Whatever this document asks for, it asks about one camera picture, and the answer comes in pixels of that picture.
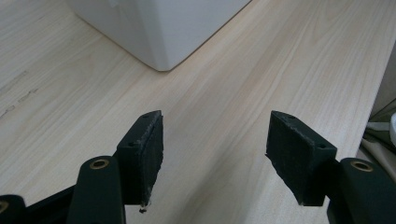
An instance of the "light wood surface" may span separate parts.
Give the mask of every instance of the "light wood surface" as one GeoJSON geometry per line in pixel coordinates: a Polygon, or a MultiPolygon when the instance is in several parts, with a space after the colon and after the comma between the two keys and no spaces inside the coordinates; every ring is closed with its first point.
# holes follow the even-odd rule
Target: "light wood surface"
{"type": "Polygon", "coordinates": [[[270,111],[354,156],[395,39],[393,0],[253,0],[158,73],[62,0],[0,1],[0,193],[32,204],[75,184],[161,109],[163,167],[129,223],[327,223],[266,159],[270,111]]]}

